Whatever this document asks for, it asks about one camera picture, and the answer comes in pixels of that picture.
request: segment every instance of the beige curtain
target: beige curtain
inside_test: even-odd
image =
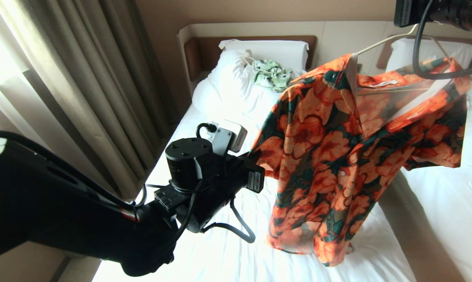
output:
[[[53,152],[118,196],[136,196],[178,112],[134,1],[0,0],[0,15],[31,66],[21,80],[45,112],[28,123],[44,132],[36,141],[60,139],[67,147]]]

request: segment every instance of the beige wall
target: beige wall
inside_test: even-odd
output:
[[[394,0],[136,0],[172,95],[191,104],[177,31],[193,23],[391,21]]]
[[[49,282],[64,258],[61,250],[24,243],[0,255],[0,282]]]

